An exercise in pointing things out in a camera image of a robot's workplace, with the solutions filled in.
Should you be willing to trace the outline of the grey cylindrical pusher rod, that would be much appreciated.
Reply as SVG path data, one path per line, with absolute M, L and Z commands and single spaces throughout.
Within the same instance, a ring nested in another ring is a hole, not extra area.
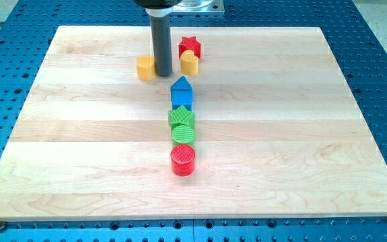
M 170 16 L 150 17 L 155 69 L 159 76 L 172 74 Z

